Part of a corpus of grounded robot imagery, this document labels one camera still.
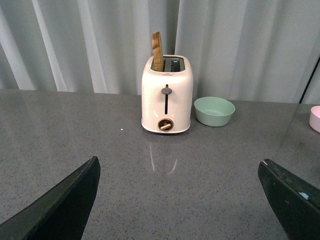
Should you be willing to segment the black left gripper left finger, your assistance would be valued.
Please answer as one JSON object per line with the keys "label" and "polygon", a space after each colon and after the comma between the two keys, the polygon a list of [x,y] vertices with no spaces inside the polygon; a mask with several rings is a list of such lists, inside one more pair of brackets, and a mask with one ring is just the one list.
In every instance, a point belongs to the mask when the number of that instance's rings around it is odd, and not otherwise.
{"label": "black left gripper left finger", "polygon": [[31,205],[0,225],[2,240],[80,240],[101,174],[93,156]]}

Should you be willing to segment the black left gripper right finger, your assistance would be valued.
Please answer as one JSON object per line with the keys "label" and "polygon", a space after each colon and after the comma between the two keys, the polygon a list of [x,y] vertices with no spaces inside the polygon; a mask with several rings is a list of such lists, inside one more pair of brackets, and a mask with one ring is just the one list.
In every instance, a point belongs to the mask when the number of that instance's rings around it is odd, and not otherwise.
{"label": "black left gripper right finger", "polygon": [[289,240],[320,238],[320,190],[270,159],[258,177],[266,198]]}

